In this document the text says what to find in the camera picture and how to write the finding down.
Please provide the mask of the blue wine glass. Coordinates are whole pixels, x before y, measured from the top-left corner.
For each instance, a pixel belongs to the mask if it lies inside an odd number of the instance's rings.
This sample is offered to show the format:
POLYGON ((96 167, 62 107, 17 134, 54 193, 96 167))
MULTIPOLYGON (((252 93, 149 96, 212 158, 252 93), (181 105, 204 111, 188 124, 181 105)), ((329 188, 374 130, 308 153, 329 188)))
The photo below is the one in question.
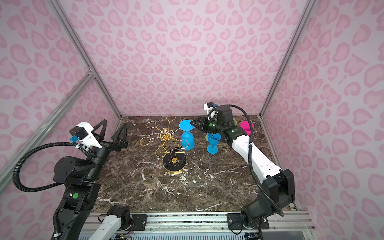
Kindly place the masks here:
POLYGON ((194 127, 191 124, 190 120, 183 120, 179 124, 180 129, 183 131, 181 136, 180 143, 182 145, 182 149, 191 150, 195 147, 195 137, 191 133, 194 127))
POLYGON ((221 140, 220 134, 207 134, 209 145, 207 147, 208 153, 214 155, 219 151, 218 144, 221 140))

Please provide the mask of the blue wine glass front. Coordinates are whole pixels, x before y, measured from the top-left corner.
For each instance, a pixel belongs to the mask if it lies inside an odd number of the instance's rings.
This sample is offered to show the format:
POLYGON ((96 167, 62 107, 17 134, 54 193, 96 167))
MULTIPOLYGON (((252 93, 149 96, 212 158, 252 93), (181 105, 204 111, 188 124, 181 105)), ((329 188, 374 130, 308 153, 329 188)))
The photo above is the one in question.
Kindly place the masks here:
POLYGON ((207 147, 208 153, 214 155, 219 151, 218 144, 221 140, 220 134, 207 134, 209 145, 207 147))

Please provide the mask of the pink wine glass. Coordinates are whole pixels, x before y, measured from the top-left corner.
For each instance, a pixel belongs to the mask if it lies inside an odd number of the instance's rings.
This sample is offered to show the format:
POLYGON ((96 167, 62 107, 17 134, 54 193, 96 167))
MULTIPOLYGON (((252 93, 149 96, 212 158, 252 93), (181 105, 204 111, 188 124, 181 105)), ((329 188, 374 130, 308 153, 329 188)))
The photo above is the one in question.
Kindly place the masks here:
POLYGON ((253 134, 255 128, 254 124, 251 123, 250 125, 248 121, 242 121, 240 127, 246 132, 248 136, 251 136, 253 134))

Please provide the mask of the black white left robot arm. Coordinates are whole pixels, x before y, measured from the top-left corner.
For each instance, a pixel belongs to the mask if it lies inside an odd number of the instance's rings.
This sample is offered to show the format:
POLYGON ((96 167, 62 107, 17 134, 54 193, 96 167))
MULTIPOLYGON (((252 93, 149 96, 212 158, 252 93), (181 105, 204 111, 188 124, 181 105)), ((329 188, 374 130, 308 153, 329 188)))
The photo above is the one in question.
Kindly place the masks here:
POLYGON ((127 125, 123 124, 104 140, 107 121, 96 126, 81 122, 70 130, 71 143, 89 153, 86 159, 61 158, 55 165, 54 182, 65 185, 62 200, 53 216, 53 240, 76 240, 93 209, 101 185, 97 183, 112 151, 128 147, 127 125))

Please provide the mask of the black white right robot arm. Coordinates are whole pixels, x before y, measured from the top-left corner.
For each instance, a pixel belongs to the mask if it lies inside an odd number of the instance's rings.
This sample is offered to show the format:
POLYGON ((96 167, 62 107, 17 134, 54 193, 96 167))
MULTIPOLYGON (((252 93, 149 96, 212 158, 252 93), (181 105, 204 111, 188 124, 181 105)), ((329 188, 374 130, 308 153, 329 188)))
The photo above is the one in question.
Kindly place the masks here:
POLYGON ((256 200, 242 207, 240 220, 229 225, 229 229, 238 225, 260 228, 269 216, 277 214, 283 217, 283 208, 295 201, 295 177, 290 170, 282 170, 256 147, 253 142, 254 128, 251 127, 251 133, 247 134, 236 125, 232 108, 234 105, 218 106, 209 102, 204 104, 207 116, 191 124, 237 152, 248 163, 252 179, 259 189, 256 200))

